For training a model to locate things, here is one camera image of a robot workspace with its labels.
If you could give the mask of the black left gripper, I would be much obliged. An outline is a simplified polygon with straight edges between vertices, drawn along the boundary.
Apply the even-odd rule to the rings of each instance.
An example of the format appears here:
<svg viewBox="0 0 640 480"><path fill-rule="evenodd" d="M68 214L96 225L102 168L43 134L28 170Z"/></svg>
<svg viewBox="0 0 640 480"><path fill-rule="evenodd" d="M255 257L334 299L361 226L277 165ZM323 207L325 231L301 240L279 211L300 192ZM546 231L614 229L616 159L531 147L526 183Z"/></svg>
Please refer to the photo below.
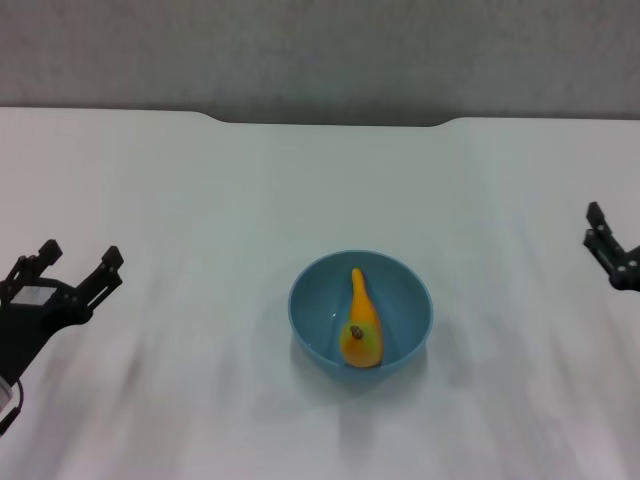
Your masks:
<svg viewBox="0 0 640 480"><path fill-rule="evenodd" d="M99 266L76 288L42 274L62 256L54 239L37 255L20 256L0 281L0 296L16 296L25 286L54 288L43 305L0 305L0 377L16 383L46 343L63 328L87 323L93 311L122 284L120 250L110 246Z"/></svg>

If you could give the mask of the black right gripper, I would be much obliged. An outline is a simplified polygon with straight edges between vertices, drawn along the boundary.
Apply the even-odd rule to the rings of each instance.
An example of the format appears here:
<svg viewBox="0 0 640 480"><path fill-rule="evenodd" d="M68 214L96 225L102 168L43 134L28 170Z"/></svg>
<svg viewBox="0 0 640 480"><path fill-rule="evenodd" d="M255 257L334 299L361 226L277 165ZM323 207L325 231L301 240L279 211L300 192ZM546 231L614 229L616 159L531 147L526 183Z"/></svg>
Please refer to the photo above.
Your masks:
<svg viewBox="0 0 640 480"><path fill-rule="evenodd" d="M640 246L624 251L597 202L589 203L586 219L590 227L583 245L609 275L611 286L619 291L640 292Z"/></svg>

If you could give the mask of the yellow banana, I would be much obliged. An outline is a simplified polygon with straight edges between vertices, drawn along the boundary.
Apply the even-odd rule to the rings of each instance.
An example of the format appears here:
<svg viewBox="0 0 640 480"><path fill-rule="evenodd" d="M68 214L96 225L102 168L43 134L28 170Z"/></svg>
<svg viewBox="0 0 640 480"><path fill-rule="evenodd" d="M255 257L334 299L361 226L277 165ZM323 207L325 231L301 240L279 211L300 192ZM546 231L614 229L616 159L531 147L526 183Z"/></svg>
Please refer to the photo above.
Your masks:
<svg viewBox="0 0 640 480"><path fill-rule="evenodd" d="M354 368L374 368L382 362L383 329L371 301L363 272L351 271L352 300L348 318L339 335L339 351L344 362Z"/></svg>

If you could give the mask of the blue plastic bowl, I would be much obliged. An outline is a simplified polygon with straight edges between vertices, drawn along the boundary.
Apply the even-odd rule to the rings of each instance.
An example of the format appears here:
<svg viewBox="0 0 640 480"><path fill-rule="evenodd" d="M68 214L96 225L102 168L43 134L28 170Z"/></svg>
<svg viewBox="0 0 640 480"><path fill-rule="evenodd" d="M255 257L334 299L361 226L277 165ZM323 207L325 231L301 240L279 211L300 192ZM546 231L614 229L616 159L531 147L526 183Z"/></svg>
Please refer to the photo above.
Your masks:
<svg viewBox="0 0 640 480"><path fill-rule="evenodd" d="M384 340L380 361L368 368L348 364L341 351L341 341L351 336L356 286L372 301ZM288 316L296 343L330 378L373 383L425 351L434 307L423 281L402 262L346 250L317 259L299 274L289 293Z"/></svg>

